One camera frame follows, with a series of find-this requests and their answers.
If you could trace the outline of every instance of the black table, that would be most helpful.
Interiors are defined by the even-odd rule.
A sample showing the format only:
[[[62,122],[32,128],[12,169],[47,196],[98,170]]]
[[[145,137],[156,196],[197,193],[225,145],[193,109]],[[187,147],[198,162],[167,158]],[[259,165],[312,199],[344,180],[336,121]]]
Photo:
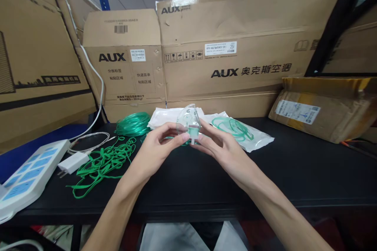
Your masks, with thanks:
[[[374,159],[268,118],[239,120],[275,137],[274,142],[248,155],[303,213],[331,216],[350,209],[377,208]],[[98,131],[114,136],[114,129],[115,124],[107,124]],[[97,143],[98,139],[90,140],[87,146]],[[131,159],[141,146],[139,138],[136,145]],[[127,168],[125,163],[111,175],[122,175]],[[76,200],[66,185],[76,184],[79,177],[59,178],[57,173],[58,170],[42,196],[18,212],[6,226],[97,222],[118,180],[105,179],[85,198]],[[250,198],[212,157],[185,146],[175,149],[150,178],[130,221],[194,222],[260,217]]]

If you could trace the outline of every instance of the white cable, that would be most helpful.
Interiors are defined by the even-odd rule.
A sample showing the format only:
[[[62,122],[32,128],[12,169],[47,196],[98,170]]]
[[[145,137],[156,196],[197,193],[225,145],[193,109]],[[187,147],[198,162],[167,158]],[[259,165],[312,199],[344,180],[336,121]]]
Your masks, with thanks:
[[[93,127],[93,125],[95,124],[95,122],[98,120],[98,117],[99,117],[99,115],[101,114],[101,111],[102,111],[102,97],[103,97],[103,90],[104,90],[104,82],[103,82],[103,79],[101,78],[101,76],[99,75],[99,73],[96,71],[96,69],[93,67],[92,63],[90,62],[89,57],[88,57],[88,54],[87,54],[86,51],[85,51],[85,48],[84,48],[81,44],[80,44],[80,47],[81,47],[81,49],[82,49],[83,52],[84,52],[84,55],[85,55],[86,60],[88,61],[88,64],[90,65],[90,67],[93,69],[93,71],[95,72],[95,74],[96,74],[96,75],[99,77],[99,79],[101,80],[101,87],[102,87],[102,88],[101,88],[101,97],[100,97],[100,103],[99,103],[98,113],[97,113],[97,116],[96,116],[96,118],[94,119],[92,125],[91,125],[86,131],[84,131],[83,133],[81,133],[81,134],[79,134],[79,135],[77,135],[77,136],[75,136],[75,137],[70,138],[70,140],[75,139],[75,138],[78,138],[78,137],[84,135],[85,133],[87,133],[87,132]]]
[[[68,3],[67,0],[65,0],[65,1],[66,1],[67,6],[68,6],[68,11],[70,12],[70,16],[71,16],[71,21],[72,21],[72,23],[73,23],[73,27],[74,27],[75,32],[76,32],[76,35],[77,35],[77,26],[76,26],[75,21],[73,20],[73,15],[72,15],[72,11],[71,11],[70,5],[69,5],[69,3]],[[102,77],[99,75],[99,73],[96,71],[96,69],[93,67],[92,63],[90,62],[89,57],[88,57],[88,54],[86,53],[85,48],[81,45],[80,40],[78,40],[78,41],[79,41],[79,43],[80,43],[80,47],[81,47],[81,49],[82,49],[83,52],[84,52],[85,58],[86,58],[86,60],[88,61],[89,66],[92,68],[92,70],[95,72],[95,74],[96,74],[96,75],[99,77],[99,79],[101,80],[101,87],[102,87],[102,88],[101,88],[101,98],[100,98],[100,104],[99,104],[98,113],[97,113],[97,116],[96,116],[96,118],[94,119],[92,125],[91,125],[86,131],[84,131],[83,133],[81,133],[81,134],[79,134],[79,135],[77,135],[77,136],[75,136],[75,137],[72,137],[72,138],[70,138],[69,140],[72,140],[72,139],[75,139],[75,138],[78,138],[78,137],[84,135],[85,133],[87,133],[87,132],[93,127],[93,125],[94,125],[95,122],[98,120],[98,117],[99,117],[99,115],[101,114],[101,111],[102,111],[102,98],[103,98],[103,91],[104,91],[104,82],[103,82]]]
[[[99,134],[104,134],[106,135],[106,138],[105,140],[103,140],[100,144],[96,145],[96,146],[93,146],[91,148],[88,148],[88,149],[85,149],[85,150],[73,150],[72,147],[75,146],[75,144],[80,140],[80,139],[84,139],[84,138],[87,138],[87,137],[90,137],[90,136],[93,136],[93,135],[99,135]],[[71,154],[74,154],[74,153],[77,153],[77,152],[85,152],[87,154],[89,154],[90,152],[92,152],[94,149],[104,145],[106,142],[110,141],[110,140],[113,140],[115,138],[112,137],[110,138],[110,134],[108,134],[107,132],[98,132],[98,133],[90,133],[88,135],[84,135],[84,136],[81,136],[79,138],[77,138],[74,142],[71,143],[69,149],[68,149],[68,152],[71,153]]]
[[[6,251],[6,250],[9,250],[13,247],[16,247],[18,245],[23,245],[23,244],[33,245],[34,247],[36,247],[38,249],[38,251],[43,251],[42,245],[38,241],[31,240],[31,239],[20,240],[20,241],[17,241],[15,243],[9,244],[9,245],[7,245],[3,248],[0,248],[0,251]]]

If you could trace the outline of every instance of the barcode label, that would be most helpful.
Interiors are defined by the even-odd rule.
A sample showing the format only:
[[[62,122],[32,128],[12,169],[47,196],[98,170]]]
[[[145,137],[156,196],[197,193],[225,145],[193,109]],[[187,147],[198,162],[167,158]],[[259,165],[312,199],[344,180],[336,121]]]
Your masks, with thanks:
[[[145,49],[131,49],[130,53],[133,62],[145,62]]]
[[[320,107],[280,100],[275,113],[306,124],[312,124],[320,110]]]
[[[235,54],[237,53],[237,41],[205,44],[204,50],[205,56]]]
[[[114,33],[126,33],[128,32],[127,25],[115,25],[114,26]]]

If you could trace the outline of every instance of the blue outlet panel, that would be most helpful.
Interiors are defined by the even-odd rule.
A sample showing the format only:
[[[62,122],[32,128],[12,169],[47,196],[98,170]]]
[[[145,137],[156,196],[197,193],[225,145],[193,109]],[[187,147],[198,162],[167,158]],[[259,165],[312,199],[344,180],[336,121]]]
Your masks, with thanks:
[[[39,155],[40,154],[37,154],[37,155],[34,155],[33,157],[31,157],[30,160],[28,161],[28,163],[35,161],[38,158]]]
[[[43,160],[39,160],[39,161],[35,162],[34,165],[31,168],[35,169],[37,167],[44,166],[50,161],[51,158],[52,158],[52,156],[45,158]]]
[[[22,179],[20,179],[20,182],[22,181],[25,181],[25,180],[28,180],[28,179],[31,179],[33,177],[36,177],[37,175],[39,175],[42,171],[43,171],[43,168],[44,167],[40,167],[38,169],[35,169],[35,170],[32,170],[32,171],[28,171],[23,177]]]
[[[23,173],[23,172],[25,172],[25,171],[27,170],[27,168],[30,167],[30,166],[31,166],[31,164],[26,164],[26,165],[24,165],[24,166],[18,171],[18,173]]]
[[[12,198],[12,197],[15,197],[17,195],[20,195],[21,193],[24,193],[26,192],[30,187],[31,185],[33,184],[34,180],[30,180],[28,182],[24,182],[22,184],[19,184],[17,186],[15,186],[14,188],[12,188],[11,191],[9,191],[9,193],[4,197],[3,201],[9,199],[9,198]]]
[[[20,177],[20,175],[18,176],[15,176],[14,178],[12,178],[6,185],[4,185],[5,188],[8,188],[9,186],[12,186],[13,184],[16,183],[16,181],[18,180],[18,178]]]
[[[40,159],[48,157],[48,156],[51,156],[51,155],[54,155],[56,153],[56,151],[58,151],[58,149],[47,151],[47,152],[45,152],[45,153],[42,154],[42,156],[40,157]]]

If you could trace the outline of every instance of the finger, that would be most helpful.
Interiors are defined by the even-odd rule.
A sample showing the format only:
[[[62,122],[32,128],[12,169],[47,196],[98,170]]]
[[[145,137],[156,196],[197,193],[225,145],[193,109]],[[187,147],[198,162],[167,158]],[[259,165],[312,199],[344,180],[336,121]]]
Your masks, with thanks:
[[[197,144],[192,145],[192,144],[190,144],[190,146],[191,146],[192,148],[195,148],[195,149],[197,149],[197,150],[199,150],[199,151],[201,151],[201,152],[207,154],[207,155],[210,155],[210,156],[212,156],[212,157],[215,157],[215,155],[213,154],[213,152],[212,152],[211,150],[209,150],[209,149],[203,147],[202,145],[197,145]]]
[[[177,135],[179,135],[179,133],[177,131],[168,130],[167,132],[165,132],[165,133],[162,134],[160,140],[163,140],[163,139],[165,139],[168,136],[176,137]]]
[[[226,138],[227,137],[226,132],[221,131],[221,130],[211,126],[205,120],[200,119],[200,122],[201,122],[201,126],[204,129],[204,131],[208,132],[210,135],[216,136],[218,138]]]
[[[167,142],[163,146],[168,147],[169,151],[172,151],[173,149],[178,148],[187,140],[189,140],[189,138],[190,138],[190,135],[188,133],[182,133],[180,135],[177,135],[173,139],[171,139],[169,142]]]
[[[176,137],[176,136],[177,136],[177,135],[175,135],[175,134],[171,134],[171,135],[163,136],[163,137],[159,140],[159,142],[160,142],[160,144],[162,144],[162,141],[164,141],[164,140],[166,140],[166,139],[168,139],[168,140],[173,139],[173,138]]]
[[[211,138],[203,134],[199,135],[198,142],[216,155],[221,150],[221,147],[215,143]]]
[[[181,128],[184,129],[184,126],[181,125],[181,124],[166,122],[162,126],[159,126],[156,129],[154,129],[152,132],[153,132],[154,135],[156,135],[160,139],[161,136],[167,131],[177,132],[177,127],[178,127],[179,130],[181,130]]]
[[[226,140],[229,142],[234,139],[234,137],[230,133],[217,129],[202,119],[200,119],[200,121],[201,121],[201,126],[204,128],[205,131],[209,132],[210,137],[215,136],[216,138],[220,139],[221,142],[223,140]]]
[[[162,140],[162,141],[160,142],[160,144],[161,144],[161,145],[164,145],[164,144],[166,144],[166,143],[168,143],[168,142],[170,142],[170,141],[172,141],[172,138],[166,138],[166,139]]]

